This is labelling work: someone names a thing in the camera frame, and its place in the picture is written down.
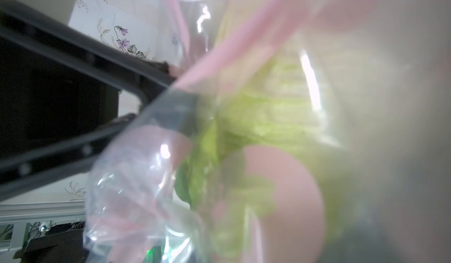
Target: black shelf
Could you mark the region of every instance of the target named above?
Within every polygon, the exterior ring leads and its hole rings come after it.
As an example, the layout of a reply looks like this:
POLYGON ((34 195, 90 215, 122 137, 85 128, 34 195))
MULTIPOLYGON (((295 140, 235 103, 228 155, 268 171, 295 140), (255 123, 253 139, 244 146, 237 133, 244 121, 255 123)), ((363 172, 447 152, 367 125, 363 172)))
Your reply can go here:
POLYGON ((148 63, 11 0, 0 0, 0 201, 86 172, 133 119, 118 92, 145 106, 173 79, 148 63))

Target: pink plastic bag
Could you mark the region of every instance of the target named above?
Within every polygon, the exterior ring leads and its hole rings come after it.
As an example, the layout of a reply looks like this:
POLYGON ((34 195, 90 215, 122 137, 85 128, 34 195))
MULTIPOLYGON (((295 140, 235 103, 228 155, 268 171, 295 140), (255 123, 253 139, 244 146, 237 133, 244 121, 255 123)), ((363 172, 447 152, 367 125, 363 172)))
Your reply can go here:
POLYGON ((164 1, 179 79, 93 167, 94 262, 449 261, 449 0, 164 1))

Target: flower print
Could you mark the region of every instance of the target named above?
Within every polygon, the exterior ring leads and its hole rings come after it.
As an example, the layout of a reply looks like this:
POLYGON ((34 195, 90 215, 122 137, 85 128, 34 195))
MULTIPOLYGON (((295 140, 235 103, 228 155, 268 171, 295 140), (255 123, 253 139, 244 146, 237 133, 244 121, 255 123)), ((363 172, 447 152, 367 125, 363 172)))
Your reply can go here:
POLYGON ((120 49, 127 49, 129 47, 130 41, 127 39, 116 40, 120 49))
POLYGON ((178 45, 178 42, 177 42, 177 34, 172 34, 172 44, 174 45, 174 46, 177 46, 178 45))
POLYGON ((128 33, 127 29, 124 29, 124 28, 122 28, 122 27, 120 27, 120 26, 119 26, 119 31, 121 32, 121 34, 122 34, 123 36, 125 36, 125 35, 128 33))

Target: black metal frame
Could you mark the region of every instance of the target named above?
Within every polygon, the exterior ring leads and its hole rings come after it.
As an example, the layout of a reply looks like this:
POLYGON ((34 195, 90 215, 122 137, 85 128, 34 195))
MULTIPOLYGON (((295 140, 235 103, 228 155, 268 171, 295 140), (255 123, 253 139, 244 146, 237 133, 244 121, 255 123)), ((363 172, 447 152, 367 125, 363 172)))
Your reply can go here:
MULTIPOLYGON (((149 63, 116 51, 23 4, 0 0, 0 39, 59 62, 150 103, 172 83, 149 63)), ((133 119, 48 147, 0 160, 0 201, 85 172, 98 154, 133 119)))

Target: pink handle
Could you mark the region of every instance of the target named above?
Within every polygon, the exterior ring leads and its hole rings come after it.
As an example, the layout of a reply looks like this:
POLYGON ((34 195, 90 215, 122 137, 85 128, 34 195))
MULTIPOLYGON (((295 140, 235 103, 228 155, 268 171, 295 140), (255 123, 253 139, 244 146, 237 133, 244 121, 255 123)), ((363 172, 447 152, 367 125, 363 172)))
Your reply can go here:
POLYGON ((180 8, 178 0, 166 0, 168 7, 172 10, 172 17, 175 25, 178 27, 178 33, 180 34, 180 39, 183 43, 183 48, 185 52, 188 53, 190 51, 191 46, 191 38, 189 36, 188 25, 183 17, 182 10, 180 8))
POLYGON ((200 59, 187 73, 178 79, 174 86, 184 90, 210 76, 240 58, 252 45, 263 38, 271 25, 276 27, 275 36, 263 43, 266 48, 259 63, 263 64, 291 36, 299 25, 307 20, 305 0, 270 0, 234 33, 229 35, 212 52, 200 59))

